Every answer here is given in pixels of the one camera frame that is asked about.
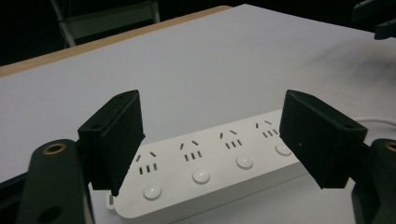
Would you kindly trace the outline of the grey metal stand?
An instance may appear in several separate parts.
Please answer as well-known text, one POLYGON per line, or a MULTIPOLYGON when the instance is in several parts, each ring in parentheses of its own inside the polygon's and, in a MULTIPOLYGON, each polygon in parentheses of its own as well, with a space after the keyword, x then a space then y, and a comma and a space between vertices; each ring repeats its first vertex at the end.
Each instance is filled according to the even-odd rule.
POLYGON ((67 9, 67 13, 64 13, 59 0, 50 0, 57 16, 61 34, 69 47, 76 45, 76 39, 86 36, 97 35, 141 21, 152 20, 153 23, 161 21, 158 0, 134 0, 132 4, 127 6, 113 7, 76 16, 70 16, 71 1, 62 0, 67 9))

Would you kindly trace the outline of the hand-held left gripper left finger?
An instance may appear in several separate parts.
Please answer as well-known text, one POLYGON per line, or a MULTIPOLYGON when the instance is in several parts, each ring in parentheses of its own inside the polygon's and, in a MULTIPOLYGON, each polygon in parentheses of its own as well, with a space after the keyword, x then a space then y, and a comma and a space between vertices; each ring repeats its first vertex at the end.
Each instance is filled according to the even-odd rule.
POLYGON ((84 176, 94 190, 118 196, 145 138, 138 90, 112 97, 78 128, 84 176))

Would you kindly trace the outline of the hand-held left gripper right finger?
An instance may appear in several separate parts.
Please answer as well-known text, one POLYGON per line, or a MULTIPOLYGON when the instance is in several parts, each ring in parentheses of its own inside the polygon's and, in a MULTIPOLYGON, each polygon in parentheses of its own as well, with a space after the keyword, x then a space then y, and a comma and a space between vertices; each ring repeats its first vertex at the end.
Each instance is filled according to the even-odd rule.
POLYGON ((367 129, 319 98, 288 90, 280 138, 323 189, 342 189, 367 129))

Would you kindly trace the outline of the white power strip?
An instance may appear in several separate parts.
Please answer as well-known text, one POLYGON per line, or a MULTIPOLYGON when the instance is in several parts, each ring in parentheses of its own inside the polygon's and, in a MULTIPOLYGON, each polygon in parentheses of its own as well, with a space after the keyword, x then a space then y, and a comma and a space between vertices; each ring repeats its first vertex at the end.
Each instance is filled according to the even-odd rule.
POLYGON ((106 207, 132 224, 170 224, 306 174, 279 137, 279 110, 137 150, 106 207))

